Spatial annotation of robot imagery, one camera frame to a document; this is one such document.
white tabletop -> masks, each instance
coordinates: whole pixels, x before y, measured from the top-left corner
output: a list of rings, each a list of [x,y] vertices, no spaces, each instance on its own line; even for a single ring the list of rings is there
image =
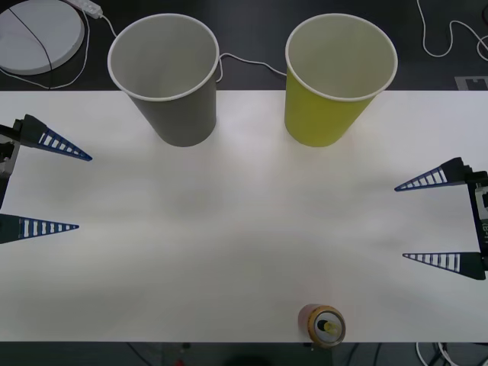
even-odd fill
[[[302,342],[308,303],[346,342],[488,342],[488,281],[402,257],[477,251],[465,186],[395,193],[461,156],[488,169],[488,93],[388,91],[328,148],[284,91],[219,91],[203,143],[162,142],[117,91],[2,92],[93,156],[22,147],[4,214],[79,224],[0,246],[0,341]]]

